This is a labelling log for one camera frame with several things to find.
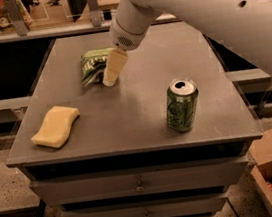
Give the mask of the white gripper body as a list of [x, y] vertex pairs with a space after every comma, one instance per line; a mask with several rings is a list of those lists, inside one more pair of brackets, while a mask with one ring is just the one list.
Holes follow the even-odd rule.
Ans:
[[113, 46], [124, 51], [137, 49], [152, 22], [161, 14], [161, 10], [142, 7], [130, 0], [120, 0], [109, 30]]

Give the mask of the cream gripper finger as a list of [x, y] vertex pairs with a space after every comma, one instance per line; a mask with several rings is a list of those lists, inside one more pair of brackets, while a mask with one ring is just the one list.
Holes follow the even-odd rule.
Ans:
[[107, 57], [103, 85], [112, 87], [127, 63], [128, 55], [126, 51], [117, 47], [111, 50]]

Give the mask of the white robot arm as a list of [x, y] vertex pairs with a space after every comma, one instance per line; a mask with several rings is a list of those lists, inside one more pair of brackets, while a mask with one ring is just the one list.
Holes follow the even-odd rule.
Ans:
[[272, 76], [272, 0], [120, 0], [110, 42], [136, 49], [165, 12]]

